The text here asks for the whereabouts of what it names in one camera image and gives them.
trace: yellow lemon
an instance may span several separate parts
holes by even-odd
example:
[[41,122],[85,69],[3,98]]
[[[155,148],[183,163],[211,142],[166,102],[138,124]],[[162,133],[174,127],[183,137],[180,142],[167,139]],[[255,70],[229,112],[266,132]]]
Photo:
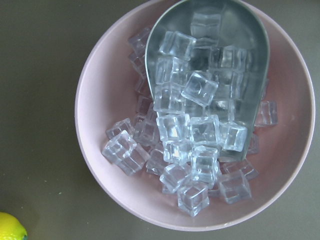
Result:
[[0,212],[0,240],[27,240],[27,231],[14,216]]

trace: pink bowl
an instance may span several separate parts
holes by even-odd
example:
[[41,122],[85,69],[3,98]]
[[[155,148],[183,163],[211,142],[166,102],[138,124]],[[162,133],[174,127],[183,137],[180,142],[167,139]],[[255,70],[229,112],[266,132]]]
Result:
[[307,66],[285,31],[260,10],[270,41],[270,83],[266,99],[278,106],[278,125],[257,131],[259,154],[248,159],[260,175],[251,180],[252,200],[228,205],[211,199],[196,217],[177,207],[175,196],[162,194],[159,178],[141,171],[125,175],[110,164],[101,149],[105,130],[135,115],[138,76],[128,59],[127,39],[152,26],[174,2],[148,1],[110,27],[90,53],[75,99],[75,125],[85,161],[101,187],[119,205],[152,224],[181,231],[209,231],[243,222],[272,204],[291,184],[304,163],[315,125],[315,98]]

